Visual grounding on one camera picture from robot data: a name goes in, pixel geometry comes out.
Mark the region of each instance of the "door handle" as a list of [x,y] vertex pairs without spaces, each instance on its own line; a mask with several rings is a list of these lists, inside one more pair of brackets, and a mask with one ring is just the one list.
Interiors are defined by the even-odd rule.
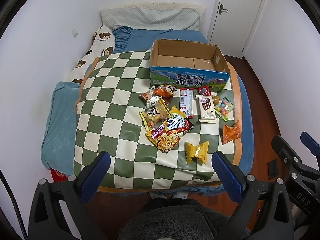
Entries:
[[223,4],[220,5],[220,9],[219,9],[219,14],[221,14],[222,12],[228,12],[228,9],[224,9],[223,8]]

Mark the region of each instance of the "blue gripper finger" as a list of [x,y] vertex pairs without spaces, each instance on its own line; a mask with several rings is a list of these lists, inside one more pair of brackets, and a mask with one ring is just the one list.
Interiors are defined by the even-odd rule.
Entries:
[[101,152],[90,164],[90,166],[92,165],[90,167],[91,171],[80,187],[79,197],[82,204],[89,203],[93,199],[100,183],[110,168],[110,164],[111,158],[107,152]]
[[240,204],[243,200],[244,187],[234,175],[231,166],[232,164],[221,151],[217,151],[212,155],[212,167],[228,193],[229,198],[231,201]]
[[320,157],[320,145],[307,132],[300,135],[300,141],[315,157]]

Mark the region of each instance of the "wafer snack package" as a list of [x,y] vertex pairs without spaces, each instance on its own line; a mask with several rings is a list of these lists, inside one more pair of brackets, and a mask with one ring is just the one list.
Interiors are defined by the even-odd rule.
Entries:
[[198,96],[201,118],[199,122],[216,123],[216,113],[214,110],[213,100],[211,96]]
[[179,110],[186,117],[193,118],[193,88],[180,88],[180,106]]

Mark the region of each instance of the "cardboard box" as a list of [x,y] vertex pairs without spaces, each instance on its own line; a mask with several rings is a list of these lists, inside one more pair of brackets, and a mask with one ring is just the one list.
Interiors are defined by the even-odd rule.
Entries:
[[223,90],[230,76],[218,46],[181,40],[156,40],[149,70],[152,85],[193,88],[207,85],[216,91]]

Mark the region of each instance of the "blue bedsheet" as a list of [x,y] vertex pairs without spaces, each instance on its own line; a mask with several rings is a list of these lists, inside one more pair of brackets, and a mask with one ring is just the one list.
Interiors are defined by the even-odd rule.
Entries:
[[[187,41],[206,42],[204,36],[190,30],[134,30],[121,27],[114,30],[116,47],[114,53],[133,50],[150,49],[157,39],[178,39]],[[243,173],[250,172],[253,162],[253,129],[248,96],[242,80],[238,76],[242,98],[242,157],[239,168]],[[59,82],[53,92],[51,111],[48,116],[46,132],[41,148],[41,159],[44,166],[60,171],[66,175],[73,173],[74,145],[76,135],[76,113],[74,103],[79,95],[80,85],[71,82]],[[183,187],[180,190],[199,192],[203,195],[216,195],[224,191],[218,187]]]
[[135,30],[128,26],[120,27],[113,31],[116,37],[116,47],[114,53],[125,51],[137,51],[151,49],[155,40],[170,39],[170,40],[185,40],[199,41],[207,43],[201,32],[190,30]]

